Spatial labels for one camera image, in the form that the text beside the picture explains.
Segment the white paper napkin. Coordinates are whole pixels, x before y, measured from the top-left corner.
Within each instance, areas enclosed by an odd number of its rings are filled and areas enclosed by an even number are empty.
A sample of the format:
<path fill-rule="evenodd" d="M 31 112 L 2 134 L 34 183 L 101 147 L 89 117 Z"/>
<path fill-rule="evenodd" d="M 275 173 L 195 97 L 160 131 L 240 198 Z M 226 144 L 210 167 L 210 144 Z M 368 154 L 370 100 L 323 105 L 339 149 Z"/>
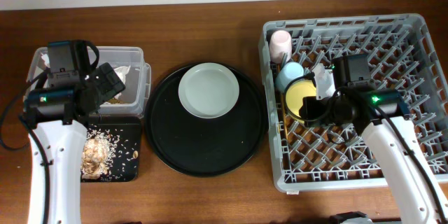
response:
<path fill-rule="evenodd" d="M 114 69 L 115 73 L 122 81 L 123 84 L 126 84 L 126 75 L 130 72 L 130 66 L 119 66 Z M 114 99 L 117 100 L 118 103 L 121 103 L 120 100 L 121 94 L 117 94 Z"/>

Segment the yellow bowl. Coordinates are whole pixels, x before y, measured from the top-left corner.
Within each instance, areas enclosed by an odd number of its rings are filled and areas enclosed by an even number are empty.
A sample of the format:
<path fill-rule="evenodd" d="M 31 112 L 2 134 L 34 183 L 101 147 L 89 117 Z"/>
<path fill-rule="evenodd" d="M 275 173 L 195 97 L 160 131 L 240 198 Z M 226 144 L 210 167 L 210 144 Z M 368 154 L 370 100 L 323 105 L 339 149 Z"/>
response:
<path fill-rule="evenodd" d="M 299 110 L 304 104 L 303 98 L 315 96 L 316 87 L 311 80 L 303 79 L 292 83 L 287 88 L 285 93 L 286 110 L 289 116 L 302 123 L 302 120 L 300 120 L 301 115 L 299 114 Z"/>

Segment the light blue cup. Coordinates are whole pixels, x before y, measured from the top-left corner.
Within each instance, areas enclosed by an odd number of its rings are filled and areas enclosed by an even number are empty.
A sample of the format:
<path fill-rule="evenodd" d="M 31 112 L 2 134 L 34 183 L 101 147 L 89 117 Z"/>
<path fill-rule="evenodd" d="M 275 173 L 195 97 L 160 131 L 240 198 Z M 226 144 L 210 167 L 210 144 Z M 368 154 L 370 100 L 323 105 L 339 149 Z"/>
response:
<path fill-rule="evenodd" d="M 302 65 L 297 62 L 286 63 L 275 79 L 274 84 L 276 89 L 281 93 L 284 93 L 289 83 L 296 78 L 303 76 L 304 71 Z"/>

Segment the wooden chopstick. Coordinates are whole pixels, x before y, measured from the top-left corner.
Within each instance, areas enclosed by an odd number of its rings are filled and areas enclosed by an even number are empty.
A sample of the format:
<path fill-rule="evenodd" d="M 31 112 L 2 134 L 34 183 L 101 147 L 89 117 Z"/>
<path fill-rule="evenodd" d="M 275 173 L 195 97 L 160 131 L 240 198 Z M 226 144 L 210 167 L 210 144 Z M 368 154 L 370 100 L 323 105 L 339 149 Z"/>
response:
<path fill-rule="evenodd" d="M 282 125 L 283 125 L 283 133 L 284 138 L 288 140 L 288 127 L 287 127 L 287 115 L 286 115 L 286 109 L 285 109 L 285 103 L 284 103 L 284 95 L 279 93 L 280 98 L 280 104 L 281 104 L 281 119 L 282 119 Z"/>

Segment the pink cup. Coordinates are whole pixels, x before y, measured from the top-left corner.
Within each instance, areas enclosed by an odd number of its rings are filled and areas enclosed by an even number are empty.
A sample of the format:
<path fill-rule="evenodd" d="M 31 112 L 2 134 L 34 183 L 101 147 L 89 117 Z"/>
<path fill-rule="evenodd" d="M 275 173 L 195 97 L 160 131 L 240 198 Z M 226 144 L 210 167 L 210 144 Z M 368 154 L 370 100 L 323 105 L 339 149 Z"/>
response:
<path fill-rule="evenodd" d="M 292 38 L 289 32 L 277 30 L 271 35 L 269 42 L 270 59 L 276 64 L 280 64 L 286 58 L 288 61 L 292 55 Z"/>

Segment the grey plate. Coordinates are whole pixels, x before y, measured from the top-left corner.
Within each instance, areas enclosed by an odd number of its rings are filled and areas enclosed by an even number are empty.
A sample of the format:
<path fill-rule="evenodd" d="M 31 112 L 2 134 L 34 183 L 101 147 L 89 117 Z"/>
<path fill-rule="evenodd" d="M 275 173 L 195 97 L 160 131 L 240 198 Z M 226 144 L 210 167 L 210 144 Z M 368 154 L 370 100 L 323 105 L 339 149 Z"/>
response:
<path fill-rule="evenodd" d="M 218 118 L 236 105 L 239 82 L 235 74 L 222 64 L 196 64 L 181 77 L 178 98 L 190 114 L 203 119 Z"/>

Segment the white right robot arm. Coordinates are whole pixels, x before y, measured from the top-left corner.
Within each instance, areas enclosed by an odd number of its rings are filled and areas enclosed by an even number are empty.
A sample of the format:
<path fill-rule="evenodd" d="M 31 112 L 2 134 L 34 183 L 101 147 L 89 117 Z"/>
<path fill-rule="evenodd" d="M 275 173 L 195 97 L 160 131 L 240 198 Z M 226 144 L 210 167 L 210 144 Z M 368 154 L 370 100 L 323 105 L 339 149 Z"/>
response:
<path fill-rule="evenodd" d="M 307 126 L 354 126 L 379 163 L 403 223 L 447 222 L 447 197 L 398 91 L 339 87 L 330 98 L 304 97 L 299 114 Z"/>

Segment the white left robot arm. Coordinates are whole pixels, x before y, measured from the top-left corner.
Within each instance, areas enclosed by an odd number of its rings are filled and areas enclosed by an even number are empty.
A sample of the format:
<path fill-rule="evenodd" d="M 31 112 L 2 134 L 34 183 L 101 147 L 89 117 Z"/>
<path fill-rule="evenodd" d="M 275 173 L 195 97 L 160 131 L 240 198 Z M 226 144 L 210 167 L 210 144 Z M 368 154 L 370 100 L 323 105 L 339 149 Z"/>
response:
<path fill-rule="evenodd" d="M 109 63 L 74 83 L 35 88 L 20 122 L 31 146 L 28 223 L 81 222 L 81 163 L 90 115 L 125 89 Z"/>

